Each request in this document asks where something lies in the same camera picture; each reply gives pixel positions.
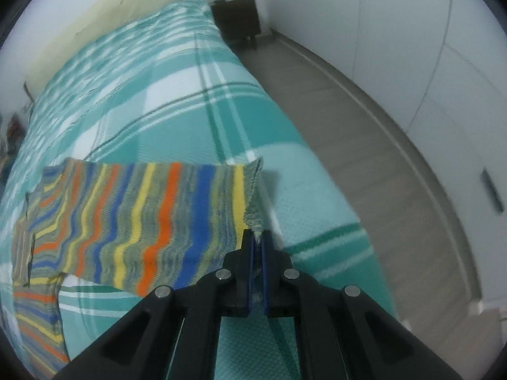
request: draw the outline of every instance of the beige headboard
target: beige headboard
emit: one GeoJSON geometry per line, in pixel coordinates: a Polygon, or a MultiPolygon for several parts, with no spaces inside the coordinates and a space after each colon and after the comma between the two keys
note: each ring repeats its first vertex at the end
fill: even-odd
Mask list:
{"type": "Polygon", "coordinates": [[[55,73],[86,44],[173,1],[176,0],[98,0],[31,64],[26,75],[29,95],[37,99],[55,73]]]}

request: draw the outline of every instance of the bed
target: bed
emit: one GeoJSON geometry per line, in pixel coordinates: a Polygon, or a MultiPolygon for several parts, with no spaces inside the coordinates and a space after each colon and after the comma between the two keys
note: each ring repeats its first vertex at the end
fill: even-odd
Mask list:
{"type": "MultiPolygon", "coordinates": [[[[356,284],[395,314],[368,235],[347,200],[224,44],[207,2],[184,0],[86,45],[35,102],[0,205],[2,326],[31,372],[13,306],[12,231],[42,169],[67,157],[198,164],[262,157],[260,199],[278,247],[320,283],[356,284]]],[[[58,301],[70,358],[139,300],[68,275],[58,301]]],[[[287,319],[268,322],[259,308],[246,320],[223,319],[215,378],[294,378],[296,363],[287,319]]]]}

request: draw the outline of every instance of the checkered blanket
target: checkered blanket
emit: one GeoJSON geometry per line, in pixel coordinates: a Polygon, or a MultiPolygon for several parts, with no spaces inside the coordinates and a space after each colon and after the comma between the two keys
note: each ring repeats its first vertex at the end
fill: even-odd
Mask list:
{"type": "MultiPolygon", "coordinates": [[[[13,228],[43,167],[66,157],[122,164],[216,164],[262,157],[265,223],[295,266],[332,287],[357,284],[394,310],[368,236],[344,196],[225,46],[206,2],[186,0],[83,48],[36,101],[0,205],[2,325],[29,369],[13,308],[13,228]]],[[[135,295],[68,275],[59,305],[70,357],[138,301],[135,295]]],[[[290,324],[283,319],[267,324],[255,313],[252,320],[224,319],[215,378],[293,378],[293,344],[290,324]],[[261,368],[243,371],[266,354],[270,359],[261,368]]]]}

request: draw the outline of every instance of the nightstand leg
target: nightstand leg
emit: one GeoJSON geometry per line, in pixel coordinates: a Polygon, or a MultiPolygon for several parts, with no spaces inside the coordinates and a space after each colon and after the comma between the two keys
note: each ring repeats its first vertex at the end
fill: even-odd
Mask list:
{"type": "Polygon", "coordinates": [[[254,50],[257,50],[257,39],[255,36],[250,36],[250,44],[254,50]]]}

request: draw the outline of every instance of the bedspread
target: bedspread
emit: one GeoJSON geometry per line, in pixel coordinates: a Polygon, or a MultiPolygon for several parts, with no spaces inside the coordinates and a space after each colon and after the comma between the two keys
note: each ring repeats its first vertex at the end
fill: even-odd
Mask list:
{"type": "MultiPolygon", "coordinates": [[[[264,160],[264,222],[296,268],[320,283],[357,284],[390,312],[368,235],[298,131],[220,38],[204,0],[186,0],[128,24],[70,59],[36,100],[0,205],[2,325],[22,348],[12,298],[11,242],[25,195],[45,166],[92,162],[216,164],[264,160]]],[[[71,358],[139,297],[68,275],[59,293],[71,358]]],[[[294,378],[287,319],[223,319],[215,378],[294,378]],[[269,356],[268,362],[255,362],[269,356]]]]}

